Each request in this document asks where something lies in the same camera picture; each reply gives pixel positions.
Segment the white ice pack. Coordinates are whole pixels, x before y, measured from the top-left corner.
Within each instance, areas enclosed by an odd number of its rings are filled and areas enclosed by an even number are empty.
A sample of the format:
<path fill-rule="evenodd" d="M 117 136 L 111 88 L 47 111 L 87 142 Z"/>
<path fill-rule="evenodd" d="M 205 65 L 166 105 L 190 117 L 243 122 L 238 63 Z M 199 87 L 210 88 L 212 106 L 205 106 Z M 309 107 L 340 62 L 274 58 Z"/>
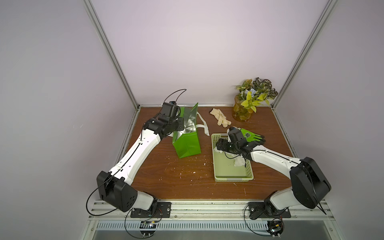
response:
<path fill-rule="evenodd" d="M 217 153 L 222 153 L 223 152 L 222 150 L 219 150 L 217 147 L 215 147 L 213 150 L 214 150 L 214 152 L 217 152 Z"/>
<path fill-rule="evenodd" d="M 237 156 L 234 158 L 234 166 L 235 167 L 245 167 L 246 159 L 242 156 Z"/>

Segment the green insulated delivery bag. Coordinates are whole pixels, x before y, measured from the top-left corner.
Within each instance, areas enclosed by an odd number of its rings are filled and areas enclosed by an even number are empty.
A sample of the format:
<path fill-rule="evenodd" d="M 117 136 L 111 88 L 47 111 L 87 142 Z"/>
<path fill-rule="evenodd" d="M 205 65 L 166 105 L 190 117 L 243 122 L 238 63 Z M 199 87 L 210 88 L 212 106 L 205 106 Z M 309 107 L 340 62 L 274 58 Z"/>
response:
<path fill-rule="evenodd" d="M 181 108 L 181 116 L 184 119 L 184 130 L 173 133 L 172 144 L 179 159 L 199 155 L 202 153 L 198 128 L 204 129 L 204 134 L 210 136 L 207 122 L 198 111 L 199 104 L 192 108 Z"/>

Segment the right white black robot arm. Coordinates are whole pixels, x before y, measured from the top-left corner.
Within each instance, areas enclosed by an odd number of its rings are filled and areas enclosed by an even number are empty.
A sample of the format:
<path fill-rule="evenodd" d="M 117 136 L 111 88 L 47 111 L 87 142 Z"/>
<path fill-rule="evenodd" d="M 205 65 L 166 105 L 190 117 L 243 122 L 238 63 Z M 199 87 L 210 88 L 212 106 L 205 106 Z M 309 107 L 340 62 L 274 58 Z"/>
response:
<path fill-rule="evenodd" d="M 265 165 L 291 181 L 289 188 L 276 191 L 264 200 L 270 215 L 297 205 L 315 209 L 332 189 L 328 179 L 312 158 L 289 157 L 246 140 L 235 143 L 219 139 L 215 149 Z"/>

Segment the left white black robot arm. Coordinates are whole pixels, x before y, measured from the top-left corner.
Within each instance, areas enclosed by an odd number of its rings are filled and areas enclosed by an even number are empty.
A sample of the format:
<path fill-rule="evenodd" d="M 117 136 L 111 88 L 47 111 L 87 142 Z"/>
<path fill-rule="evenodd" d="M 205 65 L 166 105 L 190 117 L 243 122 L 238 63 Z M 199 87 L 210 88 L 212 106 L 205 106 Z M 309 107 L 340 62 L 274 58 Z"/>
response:
<path fill-rule="evenodd" d="M 135 176 L 151 151 L 168 135 L 184 130 L 182 117 L 157 115 L 144 123 L 142 131 L 124 157 L 108 172 L 97 176 L 101 200 L 127 212 L 140 209 L 150 215 L 157 211 L 157 198 L 132 187 Z"/>

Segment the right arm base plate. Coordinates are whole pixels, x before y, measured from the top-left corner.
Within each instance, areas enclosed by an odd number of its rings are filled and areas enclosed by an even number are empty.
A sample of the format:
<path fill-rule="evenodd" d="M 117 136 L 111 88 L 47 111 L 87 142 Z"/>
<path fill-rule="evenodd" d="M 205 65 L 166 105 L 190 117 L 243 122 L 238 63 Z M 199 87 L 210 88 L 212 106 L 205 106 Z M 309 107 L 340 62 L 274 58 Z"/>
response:
<path fill-rule="evenodd" d="M 289 209 L 277 210 L 270 204 L 264 202 L 249 202 L 246 207 L 246 213 L 251 220 L 258 218 L 291 218 Z"/>

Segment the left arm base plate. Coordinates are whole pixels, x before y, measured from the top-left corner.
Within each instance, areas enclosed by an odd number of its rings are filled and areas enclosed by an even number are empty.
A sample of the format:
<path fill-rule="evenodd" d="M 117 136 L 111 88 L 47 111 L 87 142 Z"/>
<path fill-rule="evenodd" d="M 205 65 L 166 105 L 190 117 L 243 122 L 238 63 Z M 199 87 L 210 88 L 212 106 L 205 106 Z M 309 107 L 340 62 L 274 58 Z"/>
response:
<path fill-rule="evenodd" d="M 170 218 L 172 209 L 171 202 L 155 202 L 148 210 L 132 209 L 131 218 Z"/>

